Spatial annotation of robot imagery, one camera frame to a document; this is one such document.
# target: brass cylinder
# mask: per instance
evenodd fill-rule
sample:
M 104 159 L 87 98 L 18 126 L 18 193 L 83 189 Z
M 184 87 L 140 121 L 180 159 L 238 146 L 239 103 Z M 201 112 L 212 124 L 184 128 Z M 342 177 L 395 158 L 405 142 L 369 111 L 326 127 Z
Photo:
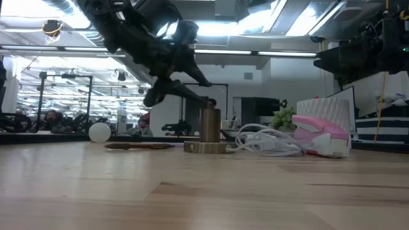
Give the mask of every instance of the brass cylinder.
M 200 142 L 220 142 L 220 109 L 200 111 Z

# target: white ball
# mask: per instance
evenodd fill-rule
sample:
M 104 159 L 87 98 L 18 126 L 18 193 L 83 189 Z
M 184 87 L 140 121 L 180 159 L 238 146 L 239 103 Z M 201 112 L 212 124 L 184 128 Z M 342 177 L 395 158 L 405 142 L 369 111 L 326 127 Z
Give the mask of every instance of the white ball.
M 89 129 L 89 138 L 96 143 L 104 143 L 111 136 L 111 128 L 105 123 L 97 123 Z

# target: table surface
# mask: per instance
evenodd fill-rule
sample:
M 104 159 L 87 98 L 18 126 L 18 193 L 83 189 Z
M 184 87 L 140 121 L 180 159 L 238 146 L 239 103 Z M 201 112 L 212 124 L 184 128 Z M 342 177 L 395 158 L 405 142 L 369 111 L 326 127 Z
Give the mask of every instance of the table surface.
M 0 146 L 2 230 L 409 229 L 409 155 Z

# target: pink object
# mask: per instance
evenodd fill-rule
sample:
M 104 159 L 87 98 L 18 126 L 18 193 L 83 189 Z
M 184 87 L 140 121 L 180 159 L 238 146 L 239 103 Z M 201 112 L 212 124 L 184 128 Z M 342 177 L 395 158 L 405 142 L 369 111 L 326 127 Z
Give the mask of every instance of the pink object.
M 293 124 L 298 128 L 294 138 L 309 146 L 306 152 L 326 157 L 344 158 L 350 154 L 348 133 L 325 119 L 294 115 Z
M 333 139 L 348 140 L 348 134 L 342 128 L 325 119 L 293 115 L 292 120 L 299 127 L 294 132 L 296 139 L 314 138 L 328 133 Z

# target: green plant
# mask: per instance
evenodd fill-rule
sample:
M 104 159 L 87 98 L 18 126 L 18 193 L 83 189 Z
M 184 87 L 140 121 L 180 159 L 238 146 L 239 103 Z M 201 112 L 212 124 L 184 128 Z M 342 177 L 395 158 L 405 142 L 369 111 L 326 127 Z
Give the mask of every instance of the green plant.
M 292 132 L 296 129 L 296 126 L 291 121 L 291 117 L 295 115 L 294 108 L 289 109 L 282 109 L 279 112 L 274 113 L 272 126 L 276 130 L 280 130 L 282 132 Z

